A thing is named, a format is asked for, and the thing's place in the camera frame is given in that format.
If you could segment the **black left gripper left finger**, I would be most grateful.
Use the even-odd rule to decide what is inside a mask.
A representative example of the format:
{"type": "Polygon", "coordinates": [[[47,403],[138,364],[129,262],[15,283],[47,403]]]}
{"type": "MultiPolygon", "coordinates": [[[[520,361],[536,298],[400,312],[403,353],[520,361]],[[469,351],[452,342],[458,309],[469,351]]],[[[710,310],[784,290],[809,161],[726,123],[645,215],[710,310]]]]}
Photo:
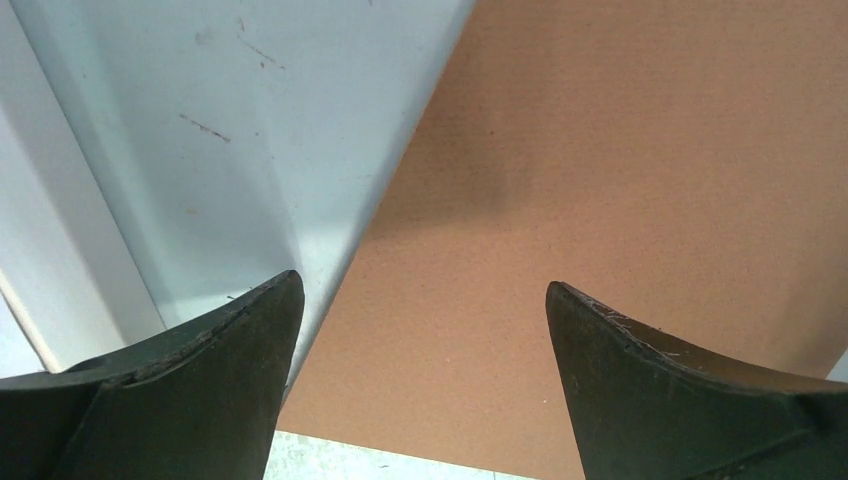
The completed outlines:
{"type": "Polygon", "coordinates": [[[259,479],[304,311],[283,272],[60,373],[1,382],[5,479],[259,479]]]}

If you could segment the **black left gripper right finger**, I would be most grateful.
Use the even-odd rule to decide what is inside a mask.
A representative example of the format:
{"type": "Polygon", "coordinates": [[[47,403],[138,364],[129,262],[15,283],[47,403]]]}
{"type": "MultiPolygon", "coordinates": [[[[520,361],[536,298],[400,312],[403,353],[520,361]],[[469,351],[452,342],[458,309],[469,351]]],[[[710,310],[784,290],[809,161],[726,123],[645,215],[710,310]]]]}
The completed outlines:
{"type": "Polygon", "coordinates": [[[546,314],[589,479],[843,479],[847,387],[701,348],[564,282],[546,314]]]}

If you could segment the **brown backing board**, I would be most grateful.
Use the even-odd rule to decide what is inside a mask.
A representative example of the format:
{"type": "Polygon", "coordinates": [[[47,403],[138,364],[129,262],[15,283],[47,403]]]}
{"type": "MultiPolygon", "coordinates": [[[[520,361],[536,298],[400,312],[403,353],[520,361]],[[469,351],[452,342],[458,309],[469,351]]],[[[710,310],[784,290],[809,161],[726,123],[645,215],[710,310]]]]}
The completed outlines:
{"type": "Polygon", "coordinates": [[[281,430],[582,475],[564,281],[768,368],[847,345],[843,1],[481,1],[281,430]]]}

